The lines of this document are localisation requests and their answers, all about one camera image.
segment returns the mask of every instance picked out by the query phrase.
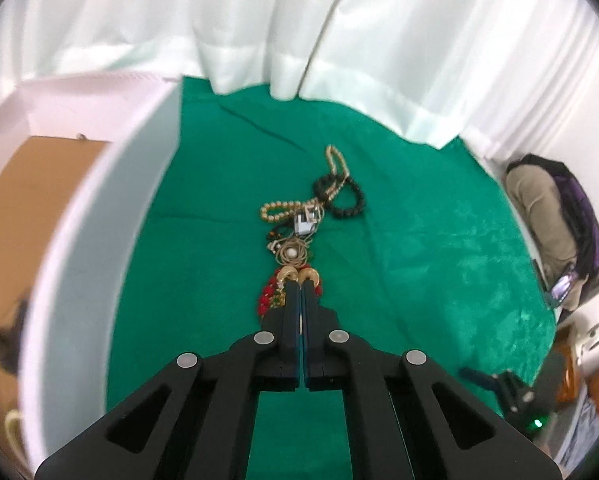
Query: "necklace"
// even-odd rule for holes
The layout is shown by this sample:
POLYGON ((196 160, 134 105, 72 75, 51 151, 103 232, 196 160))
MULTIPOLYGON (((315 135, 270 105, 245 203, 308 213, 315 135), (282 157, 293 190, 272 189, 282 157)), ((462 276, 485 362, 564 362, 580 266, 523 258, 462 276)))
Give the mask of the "necklace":
POLYGON ((260 208, 260 218, 275 227, 266 235, 266 247, 275 255, 281 266, 263 287, 257 304, 257 315, 263 319, 270 308, 278 308, 286 303, 284 282, 294 280, 302 283, 312 280, 318 297, 323 293, 323 284, 319 273, 313 269, 308 260, 309 250, 314 234, 328 211, 337 219, 345 219, 361 214, 365 205, 361 187, 351 178, 346 159, 332 144, 326 147, 326 162, 330 173, 318 178, 313 183, 315 196, 300 202, 281 201, 265 203, 260 208), (356 204, 349 208, 338 208, 334 200, 344 186, 349 186, 355 195, 356 204))

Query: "white fabric backdrop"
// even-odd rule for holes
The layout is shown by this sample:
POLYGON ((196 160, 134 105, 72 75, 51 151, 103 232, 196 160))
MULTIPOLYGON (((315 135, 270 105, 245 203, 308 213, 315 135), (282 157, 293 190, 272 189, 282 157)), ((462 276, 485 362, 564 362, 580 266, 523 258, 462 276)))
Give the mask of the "white fabric backdrop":
POLYGON ((133 68, 270 82, 482 156, 548 142, 599 66, 585 0, 6 0, 0 102, 23 79, 133 68))

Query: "gold hoop earring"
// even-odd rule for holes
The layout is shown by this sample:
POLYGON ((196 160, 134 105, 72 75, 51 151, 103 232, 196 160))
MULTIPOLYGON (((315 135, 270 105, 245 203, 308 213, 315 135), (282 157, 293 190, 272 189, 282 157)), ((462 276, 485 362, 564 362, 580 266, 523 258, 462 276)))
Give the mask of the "gold hoop earring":
POLYGON ((319 285, 319 272, 313 269, 313 267, 305 267, 299 271, 299 283, 304 283, 306 280, 311 280, 313 286, 319 285))
POLYGON ((284 280, 297 282, 299 280, 299 273, 297 272, 297 269, 290 265, 281 267, 281 270, 277 273, 277 281, 283 282, 284 280))

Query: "bag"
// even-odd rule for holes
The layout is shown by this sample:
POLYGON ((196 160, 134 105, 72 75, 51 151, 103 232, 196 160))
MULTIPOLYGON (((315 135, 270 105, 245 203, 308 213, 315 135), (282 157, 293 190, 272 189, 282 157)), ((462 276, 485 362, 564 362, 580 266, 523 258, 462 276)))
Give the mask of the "bag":
POLYGON ((587 283, 591 283, 599 273, 599 223, 591 201, 563 162, 530 153, 521 160, 510 163, 506 173, 525 164, 541 167, 555 181, 562 216, 577 244, 575 270, 579 276, 588 275, 587 283))

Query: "green cloth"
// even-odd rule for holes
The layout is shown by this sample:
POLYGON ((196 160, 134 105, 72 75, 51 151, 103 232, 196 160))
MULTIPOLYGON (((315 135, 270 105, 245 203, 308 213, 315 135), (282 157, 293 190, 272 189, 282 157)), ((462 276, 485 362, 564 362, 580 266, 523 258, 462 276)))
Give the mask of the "green cloth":
MULTIPOLYGON (((502 191, 460 140, 438 151, 342 105, 279 102, 266 86, 216 96, 186 79, 180 147, 119 303, 109 407, 181 352, 222 352, 258 329, 256 300, 276 267, 260 206, 310 198, 327 144, 367 197, 362 216, 327 216, 311 246, 342 328, 377 349, 422 349, 452 374, 534 379, 553 313, 502 191)), ((339 392, 262 394, 249 479, 350 478, 349 460, 339 392)))

